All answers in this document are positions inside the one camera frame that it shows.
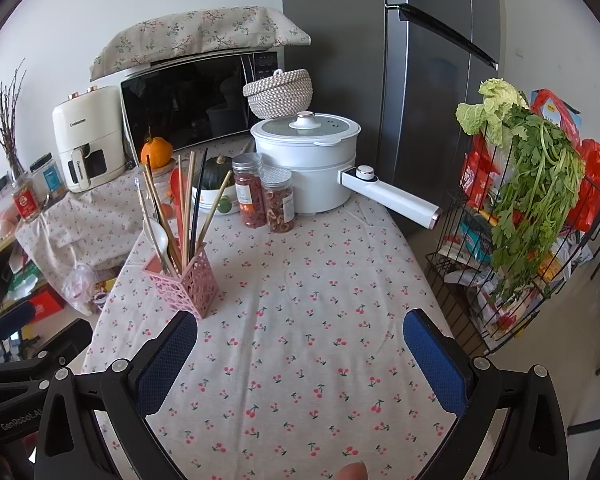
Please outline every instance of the glass jar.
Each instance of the glass jar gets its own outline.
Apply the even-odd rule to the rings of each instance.
[[[33,180],[29,173],[21,174],[12,184],[13,203],[22,219],[29,223],[40,214],[40,203],[36,197]]]
[[[267,168],[262,173],[262,195],[271,232],[291,231],[296,215],[291,172],[283,168]]]
[[[67,188],[51,153],[41,156],[29,169],[40,203],[44,202],[47,194],[51,196],[52,203],[66,194]]]
[[[262,155],[260,153],[243,153],[234,156],[232,166],[242,223],[247,227],[261,227],[267,223],[260,180]]]

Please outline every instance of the microwave control panel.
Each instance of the microwave control panel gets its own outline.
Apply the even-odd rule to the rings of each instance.
[[[277,52],[256,52],[253,54],[255,80],[270,77],[278,68]]]

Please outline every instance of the pink utensil holder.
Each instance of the pink utensil holder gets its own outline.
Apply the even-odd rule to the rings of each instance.
[[[142,269],[172,310],[186,310],[197,319],[205,317],[218,292],[218,282],[206,257],[205,246],[206,244],[202,244],[179,279],[162,274],[157,254]]]

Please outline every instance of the refrigerator handle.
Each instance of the refrigerator handle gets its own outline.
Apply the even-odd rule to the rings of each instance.
[[[478,57],[482,62],[491,66],[494,70],[498,69],[498,63],[492,59],[489,54],[481,48],[473,44],[458,31],[453,30],[447,24],[427,14],[423,10],[418,9],[410,4],[386,4],[387,9],[397,9],[400,12],[401,22],[412,22],[431,32],[445,38],[447,41],[459,46],[469,54]]]

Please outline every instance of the refrigerator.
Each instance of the refrigerator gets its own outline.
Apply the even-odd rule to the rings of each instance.
[[[499,0],[283,0],[283,13],[312,37],[284,52],[286,70],[309,71],[310,109],[358,122],[357,164],[444,206],[470,142],[456,107],[497,75]]]

